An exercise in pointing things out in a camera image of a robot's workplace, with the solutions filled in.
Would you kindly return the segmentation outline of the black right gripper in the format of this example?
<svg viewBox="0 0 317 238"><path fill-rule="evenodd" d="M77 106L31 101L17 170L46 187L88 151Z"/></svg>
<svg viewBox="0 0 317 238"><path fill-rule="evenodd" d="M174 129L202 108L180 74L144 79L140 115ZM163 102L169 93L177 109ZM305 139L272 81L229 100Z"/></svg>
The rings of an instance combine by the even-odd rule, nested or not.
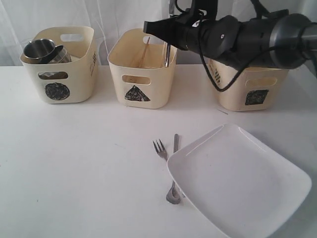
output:
<svg viewBox="0 0 317 238"><path fill-rule="evenodd" d="M198 13L190 17L182 13L173 18L145 21L143 32L153 35L183 51L204 57L218 57L218 21Z"/></svg>

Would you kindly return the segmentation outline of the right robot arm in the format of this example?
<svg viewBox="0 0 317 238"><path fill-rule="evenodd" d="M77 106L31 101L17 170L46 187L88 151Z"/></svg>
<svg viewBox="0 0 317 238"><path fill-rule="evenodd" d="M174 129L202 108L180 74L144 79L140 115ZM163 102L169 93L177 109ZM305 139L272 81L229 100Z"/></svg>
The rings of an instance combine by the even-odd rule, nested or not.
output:
<svg viewBox="0 0 317 238"><path fill-rule="evenodd" d="M173 17L144 23L144 32L236 70L250 67L295 69L317 52L317 24L294 13L281 18L240 22L227 15L197 27Z"/></svg>

